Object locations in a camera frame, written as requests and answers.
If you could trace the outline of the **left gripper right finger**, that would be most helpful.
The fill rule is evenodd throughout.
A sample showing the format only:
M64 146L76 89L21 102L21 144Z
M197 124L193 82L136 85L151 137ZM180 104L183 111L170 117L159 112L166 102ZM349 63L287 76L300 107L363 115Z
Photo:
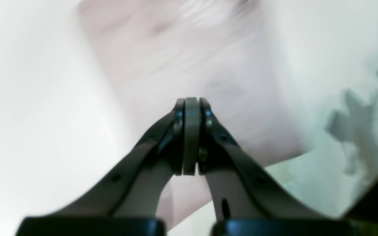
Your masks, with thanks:
M200 98L198 152L217 223L212 236L358 236L350 221L333 220L305 206L259 166Z

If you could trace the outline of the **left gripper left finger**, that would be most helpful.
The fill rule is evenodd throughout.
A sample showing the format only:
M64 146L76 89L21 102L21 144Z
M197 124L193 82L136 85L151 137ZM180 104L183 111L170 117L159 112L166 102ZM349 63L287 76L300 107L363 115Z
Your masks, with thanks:
M184 173L185 119L192 99L180 98L105 177L66 207L27 217L17 236L164 236L156 218L159 197Z

